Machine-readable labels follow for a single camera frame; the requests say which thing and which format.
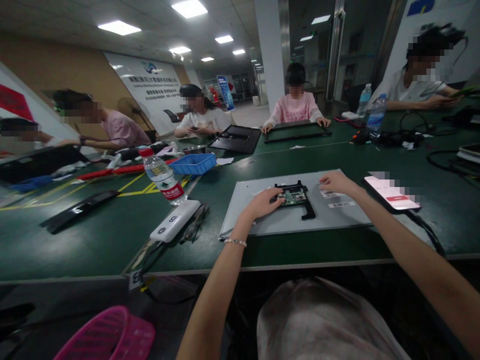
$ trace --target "person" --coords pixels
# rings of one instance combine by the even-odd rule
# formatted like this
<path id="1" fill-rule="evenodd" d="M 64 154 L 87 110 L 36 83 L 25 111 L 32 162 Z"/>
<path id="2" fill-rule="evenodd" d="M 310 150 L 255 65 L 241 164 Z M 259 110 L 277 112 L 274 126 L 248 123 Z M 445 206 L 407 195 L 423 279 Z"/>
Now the person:
<path id="1" fill-rule="evenodd" d="M 328 127 L 331 121 L 324 118 L 315 103 L 311 92 L 304 91 L 305 68 L 301 63 L 293 62 L 286 71 L 288 94 L 282 96 L 275 104 L 273 113 L 263 125 L 261 132 L 266 134 L 276 124 L 284 124 L 310 119 L 320 126 Z"/>
<path id="2" fill-rule="evenodd" d="M 197 85 L 182 85 L 180 95 L 186 99 L 189 112 L 173 133 L 177 138 L 184 138 L 189 134 L 207 136 L 221 133 L 231 125 L 227 114 L 204 96 Z"/>
<path id="3" fill-rule="evenodd" d="M 20 142 L 32 143 L 31 150 L 57 146 L 63 139 L 40 130 L 40 125 L 22 117 L 0 119 L 0 135 L 16 138 Z"/>
<path id="4" fill-rule="evenodd" d="M 458 90 L 446 85 L 444 81 L 425 79 L 449 46 L 437 27 L 418 36 L 416 42 L 409 45 L 406 65 L 383 79 L 371 96 L 367 110 L 372 109 L 380 94 L 387 94 L 388 111 L 436 110 L 456 106 L 460 98 L 450 96 Z"/>
<path id="5" fill-rule="evenodd" d="M 320 183 L 323 190 L 355 200 L 398 265 L 471 356 L 480 359 L 480 294 L 473 286 L 342 172 L 328 172 Z M 249 250 L 250 228 L 255 219 L 282 204 L 283 199 L 270 203 L 282 191 L 262 191 L 239 215 L 195 304 L 177 360 L 219 359 L 227 310 L 243 254 Z M 408 358 L 370 303 L 320 278 L 287 282 L 273 293 L 258 316 L 257 344 L 259 360 Z"/>
<path id="6" fill-rule="evenodd" d="M 100 124 L 109 139 L 80 136 L 66 139 L 59 145 L 79 145 L 105 150 L 120 150 L 152 142 L 142 128 L 131 118 L 116 110 L 103 107 L 86 93 L 70 89 L 57 90 L 53 94 L 55 109 L 65 116 L 80 118 L 83 123 Z"/>

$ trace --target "pink shirt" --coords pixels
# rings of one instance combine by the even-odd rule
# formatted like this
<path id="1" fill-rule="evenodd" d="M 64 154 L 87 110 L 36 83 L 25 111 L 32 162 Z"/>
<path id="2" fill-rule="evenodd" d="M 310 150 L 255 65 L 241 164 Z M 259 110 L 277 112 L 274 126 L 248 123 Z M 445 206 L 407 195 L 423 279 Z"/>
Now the pink shirt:
<path id="1" fill-rule="evenodd" d="M 315 103 L 314 96 L 311 92 L 303 92 L 300 99 L 293 99 L 290 94 L 282 96 L 275 104 L 270 119 L 265 123 L 283 124 L 297 122 L 310 119 L 316 121 L 317 118 L 323 117 L 319 107 Z"/>
<path id="2" fill-rule="evenodd" d="M 101 126 L 110 141 L 116 145 L 133 148 L 152 143 L 135 121 L 115 110 L 108 114 L 106 120 L 102 121 Z"/>

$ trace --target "white pillar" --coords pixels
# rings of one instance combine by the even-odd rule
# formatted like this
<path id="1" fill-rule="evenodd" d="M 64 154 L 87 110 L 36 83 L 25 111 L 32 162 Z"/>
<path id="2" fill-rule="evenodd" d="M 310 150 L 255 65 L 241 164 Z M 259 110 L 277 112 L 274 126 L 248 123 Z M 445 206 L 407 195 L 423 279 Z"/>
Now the white pillar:
<path id="1" fill-rule="evenodd" d="M 270 114 L 285 95 L 279 0 L 255 0 L 256 23 Z"/>

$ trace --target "green workbench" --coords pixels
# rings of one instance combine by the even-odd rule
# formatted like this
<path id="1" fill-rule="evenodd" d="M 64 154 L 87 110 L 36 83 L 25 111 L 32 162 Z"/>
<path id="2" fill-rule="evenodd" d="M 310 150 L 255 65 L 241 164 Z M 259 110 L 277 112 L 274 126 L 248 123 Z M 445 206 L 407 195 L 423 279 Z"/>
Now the green workbench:
<path id="1" fill-rule="evenodd" d="M 429 122 L 448 112 L 425 113 Z M 393 130 L 401 114 L 388 113 L 384 126 Z M 419 124 L 409 120 L 405 127 Z M 480 194 L 470 180 L 430 165 L 432 150 L 455 150 L 460 145 L 480 142 L 480 134 L 461 130 L 458 134 L 427 138 L 420 148 L 386 148 L 352 145 L 356 130 L 333 122 L 333 135 L 264 144 L 260 138 L 253 155 L 236 156 L 230 165 L 218 166 L 191 187 L 189 197 L 210 205 L 197 239 L 180 245 L 174 239 L 165 246 L 154 274 L 206 273 L 223 245 L 217 240 L 237 181 L 289 174 L 342 169 L 358 184 L 367 171 L 390 172 L 400 186 L 421 195 L 421 217 L 435 230 L 449 259 L 480 256 Z M 291 147 L 306 146 L 300 149 Z M 439 160 L 447 164 L 448 157 Z M 91 165 L 88 171 L 104 165 Z M 69 206 L 103 190 L 120 190 L 122 195 L 104 204 L 56 235 L 39 224 Z M 38 282 L 111 279 L 129 271 L 149 234 L 172 207 L 144 174 L 100 178 L 84 184 L 47 186 L 25 200 L 0 209 L 0 282 Z M 428 244 L 428 237 L 405 215 L 397 218 Z M 392 262 L 392 256 L 373 226 L 323 230 L 248 241 L 242 268 L 288 269 Z"/>

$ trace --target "bracelet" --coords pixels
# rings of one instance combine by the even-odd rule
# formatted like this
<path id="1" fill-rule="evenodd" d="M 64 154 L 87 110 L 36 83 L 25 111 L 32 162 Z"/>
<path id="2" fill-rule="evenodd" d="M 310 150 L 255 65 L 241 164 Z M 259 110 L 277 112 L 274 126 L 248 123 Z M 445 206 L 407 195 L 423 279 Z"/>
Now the bracelet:
<path id="1" fill-rule="evenodd" d="M 237 245 L 241 245 L 243 246 L 244 248 L 247 247 L 247 243 L 245 241 L 238 241 L 236 239 L 227 239 L 224 241 L 225 243 L 232 243 L 232 244 L 237 244 Z"/>

